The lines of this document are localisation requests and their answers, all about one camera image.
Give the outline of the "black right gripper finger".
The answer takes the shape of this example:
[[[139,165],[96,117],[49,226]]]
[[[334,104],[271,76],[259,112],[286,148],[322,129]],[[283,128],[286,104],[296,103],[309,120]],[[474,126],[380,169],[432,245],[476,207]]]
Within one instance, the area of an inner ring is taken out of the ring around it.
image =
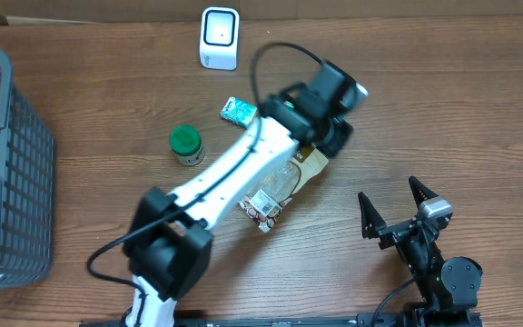
[[[438,200],[438,195],[432,192],[424,183],[422,183],[417,177],[412,175],[409,178],[409,185],[415,200],[415,203],[419,210],[422,210],[425,206],[434,204]]]
[[[362,237],[368,239],[379,238],[380,231],[384,230],[387,224],[365,193],[358,193],[358,200],[361,213]]]

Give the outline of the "small teal box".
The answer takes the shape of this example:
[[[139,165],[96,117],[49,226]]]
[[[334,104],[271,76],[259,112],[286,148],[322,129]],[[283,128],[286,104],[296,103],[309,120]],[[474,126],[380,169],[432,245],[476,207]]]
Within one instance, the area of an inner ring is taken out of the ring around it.
[[[220,111],[220,117],[247,128],[257,114],[257,107],[236,97],[230,97]]]

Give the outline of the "beige brown snack pouch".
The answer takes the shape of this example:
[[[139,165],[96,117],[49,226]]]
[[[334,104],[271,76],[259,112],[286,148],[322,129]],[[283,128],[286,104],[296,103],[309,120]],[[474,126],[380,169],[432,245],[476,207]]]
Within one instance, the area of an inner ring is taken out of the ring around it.
[[[302,147],[282,167],[257,182],[240,200],[245,214],[267,233],[277,223],[284,207],[329,159],[315,147]]]

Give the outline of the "green lid jar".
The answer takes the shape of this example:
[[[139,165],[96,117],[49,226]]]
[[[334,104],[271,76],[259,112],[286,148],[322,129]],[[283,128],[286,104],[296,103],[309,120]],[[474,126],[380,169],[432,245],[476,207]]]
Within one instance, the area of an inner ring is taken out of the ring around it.
[[[179,162],[186,166],[199,164],[205,151],[199,132],[191,125],[179,125],[169,136],[169,145]]]

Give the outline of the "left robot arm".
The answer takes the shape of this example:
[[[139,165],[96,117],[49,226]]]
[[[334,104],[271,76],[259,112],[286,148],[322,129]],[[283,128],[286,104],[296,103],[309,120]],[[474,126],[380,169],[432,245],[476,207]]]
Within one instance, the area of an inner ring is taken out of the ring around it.
[[[169,193],[154,187],[136,209],[123,252],[139,286],[127,326],[172,326],[175,304],[203,276],[212,228],[260,180],[283,167],[301,146],[332,158],[352,128],[345,116],[367,90],[329,61],[309,84],[269,95],[258,118],[219,159]]]

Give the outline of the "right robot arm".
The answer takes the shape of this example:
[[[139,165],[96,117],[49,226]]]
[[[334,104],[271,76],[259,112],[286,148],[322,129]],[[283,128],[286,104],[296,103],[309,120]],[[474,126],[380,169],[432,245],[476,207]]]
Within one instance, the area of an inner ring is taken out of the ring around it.
[[[449,225],[453,210],[442,196],[414,176],[409,178],[417,212],[407,221],[388,226],[363,192],[358,193],[361,232],[377,239],[381,250],[394,247],[411,278],[387,295],[373,313],[358,315],[359,326],[481,326],[478,292],[483,269],[468,257],[444,259],[436,244],[439,232]],[[403,305],[401,312],[384,313],[390,300],[410,285],[421,300]]]

